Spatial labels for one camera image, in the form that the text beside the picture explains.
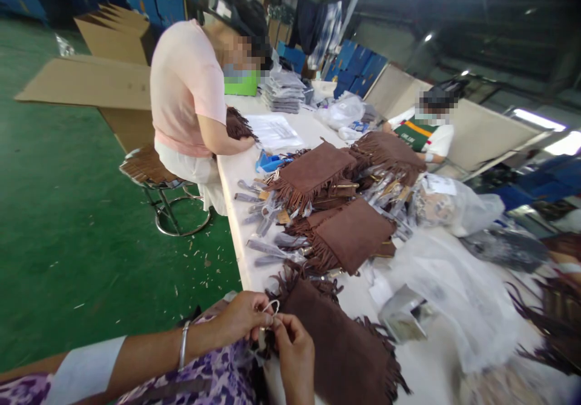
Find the white shirt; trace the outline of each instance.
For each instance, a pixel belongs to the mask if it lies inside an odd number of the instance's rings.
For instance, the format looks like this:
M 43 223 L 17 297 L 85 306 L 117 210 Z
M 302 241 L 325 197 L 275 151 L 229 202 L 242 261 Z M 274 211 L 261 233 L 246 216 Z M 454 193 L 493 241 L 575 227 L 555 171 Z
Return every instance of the white shirt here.
M 416 114 L 416 108 L 411 107 L 409 110 L 404 111 L 402 114 L 396 117 L 392 117 L 388 120 L 392 129 L 395 130 L 401 122 L 411 119 Z M 434 131 L 430 136 L 427 143 L 422 148 L 422 153 L 430 153 L 439 155 L 442 157 L 448 156 L 448 151 L 450 150 L 450 144 L 452 143 L 452 138 L 454 137 L 454 125 L 444 124 L 440 125 L 439 128 Z

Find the green vest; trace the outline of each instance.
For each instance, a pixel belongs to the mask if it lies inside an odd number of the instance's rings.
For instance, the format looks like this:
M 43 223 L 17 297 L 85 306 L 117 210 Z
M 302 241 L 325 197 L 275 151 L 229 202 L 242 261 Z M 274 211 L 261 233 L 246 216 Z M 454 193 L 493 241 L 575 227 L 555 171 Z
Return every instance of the green vest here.
M 430 137 L 439 125 L 418 125 L 416 116 L 404 120 L 394 129 L 400 139 L 412 147 L 414 152 L 420 153 L 426 143 L 430 144 Z

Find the white pants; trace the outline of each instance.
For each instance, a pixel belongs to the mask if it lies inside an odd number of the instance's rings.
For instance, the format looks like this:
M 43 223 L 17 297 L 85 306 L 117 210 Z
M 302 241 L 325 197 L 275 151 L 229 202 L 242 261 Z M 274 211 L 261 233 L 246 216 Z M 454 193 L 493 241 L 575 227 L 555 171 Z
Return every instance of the white pants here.
M 220 173 L 214 159 L 183 155 L 157 140 L 155 146 L 159 159 L 168 171 L 198 184 L 200 195 L 204 198 L 204 211 L 213 206 L 221 216 L 228 215 Z

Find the factory floor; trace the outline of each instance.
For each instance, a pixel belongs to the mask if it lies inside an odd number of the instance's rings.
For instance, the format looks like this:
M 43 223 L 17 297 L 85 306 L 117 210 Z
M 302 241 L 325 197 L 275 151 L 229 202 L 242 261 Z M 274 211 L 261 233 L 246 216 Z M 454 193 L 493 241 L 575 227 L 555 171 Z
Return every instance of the factory floor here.
M 169 329 L 241 290 L 228 220 L 158 232 L 94 108 L 13 97 L 58 56 L 54 31 L 0 17 L 0 372 L 85 344 Z M 88 53 L 75 31 L 59 31 Z M 180 204 L 184 226 L 201 207 Z

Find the round stool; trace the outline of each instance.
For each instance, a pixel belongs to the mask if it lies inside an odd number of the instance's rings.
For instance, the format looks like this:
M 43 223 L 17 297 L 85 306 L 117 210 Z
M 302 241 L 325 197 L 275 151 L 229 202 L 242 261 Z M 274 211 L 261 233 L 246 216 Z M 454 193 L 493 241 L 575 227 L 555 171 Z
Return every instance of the round stool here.
M 159 155 L 152 145 L 135 150 L 131 154 L 127 155 L 119 169 L 135 184 L 139 185 L 143 189 L 143 192 L 148 199 L 149 205 L 155 209 L 156 227 L 160 232 L 172 237 L 185 237 L 187 235 L 195 234 L 196 232 L 201 231 L 208 224 L 210 220 L 209 211 L 207 212 L 207 216 L 201 225 L 191 231 L 181 232 L 178 221 L 171 209 L 172 205 L 182 200 L 203 199 L 200 196 L 191 194 L 187 190 L 187 187 L 193 185 L 193 183 L 178 178 L 163 166 L 159 160 Z M 168 201 L 168 198 L 165 195 L 165 191 L 174 190 L 180 187 L 183 188 L 186 195 Z M 157 192 L 159 196 L 158 200 L 154 200 L 151 195 L 152 191 Z M 162 216 L 166 217 L 171 222 L 173 230 L 168 230 L 162 226 Z

